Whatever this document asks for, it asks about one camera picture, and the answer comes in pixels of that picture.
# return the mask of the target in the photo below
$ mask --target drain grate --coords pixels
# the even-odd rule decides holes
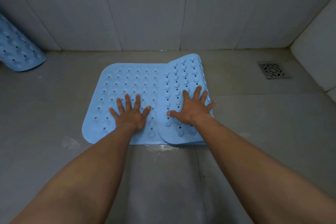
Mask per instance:
[[[266,76],[267,80],[272,79],[289,79],[291,78],[285,71],[281,68],[279,62],[266,61],[258,62],[261,70]]]

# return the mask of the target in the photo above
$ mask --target left hand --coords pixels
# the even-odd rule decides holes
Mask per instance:
[[[147,106],[144,108],[142,114],[140,113],[140,95],[136,95],[135,105],[132,109],[131,99],[128,94],[125,94],[126,100],[126,111],[121,103],[120,98],[117,98],[117,106],[120,112],[118,115],[113,108],[109,108],[110,113],[115,118],[115,128],[118,128],[124,124],[131,124],[135,127],[135,133],[141,131],[146,124],[146,118],[151,111],[151,107]]]

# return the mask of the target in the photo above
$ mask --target floor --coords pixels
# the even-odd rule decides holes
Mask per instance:
[[[0,65],[0,222],[90,147],[81,134],[101,71],[193,51],[49,52],[28,72]],[[288,49],[196,51],[214,115],[336,199],[336,105]],[[292,79],[266,80],[258,61]],[[130,146],[106,223],[251,223],[206,146]]]

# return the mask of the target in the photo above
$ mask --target hand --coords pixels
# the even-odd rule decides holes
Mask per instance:
[[[146,124],[146,118],[151,111],[151,107],[147,106],[142,114],[140,113],[140,95],[136,95],[134,108],[132,109],[131,99],[129,98],[128,94],[125,94],[126,100],[126,111],[124,110],[123,104],[120,101],[120,98],[117,98],[117,106],[120,112],[118,115],[113,108],[109,108],[110,113],[115,118],[115,128],[118,128],[124,124],[132,124],[135,128],[135,133],[141,131]]]
[[[186,90],[183,90],[183,106],[181,112],[168,111],[167,115],[178,119],[180,122],[187,125],[194,125],[195,117],[210,114],[210,110],[215,106],[216,102],[212,101],[207,106],[204,105],[207,99],[208,91],[205,90],[200,99],[202,86],[198,86],[194,93],[194,98],[190,99]]]

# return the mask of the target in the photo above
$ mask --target wall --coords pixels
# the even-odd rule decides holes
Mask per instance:
[[[329,0],[0,0],[45,50],[282,48]]]
[[[336,0],[331,0],[291,46],[292,53],[336,101]]]

